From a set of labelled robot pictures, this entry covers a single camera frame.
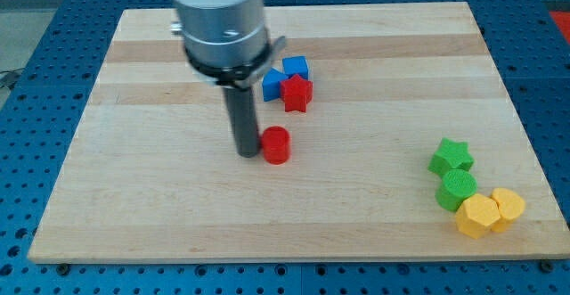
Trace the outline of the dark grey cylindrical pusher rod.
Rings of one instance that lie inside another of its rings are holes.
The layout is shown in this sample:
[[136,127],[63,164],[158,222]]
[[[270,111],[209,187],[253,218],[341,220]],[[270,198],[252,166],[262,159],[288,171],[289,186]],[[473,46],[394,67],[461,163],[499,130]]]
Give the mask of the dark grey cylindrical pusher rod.
[[257,156],[260,139],[253,90],[224,88],[223,94],[237,153],[244,158]]

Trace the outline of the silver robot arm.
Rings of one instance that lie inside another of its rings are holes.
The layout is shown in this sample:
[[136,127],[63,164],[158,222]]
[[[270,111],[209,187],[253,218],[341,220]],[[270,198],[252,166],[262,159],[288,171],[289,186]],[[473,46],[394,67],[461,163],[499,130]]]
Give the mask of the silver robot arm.
[[223,88],[236,151],[258,154],[261,143],[253,86],[272,67],[285,38],[270,40],[264,0],[172,0],[179,22],[172,31],[183,38],[193,69]]

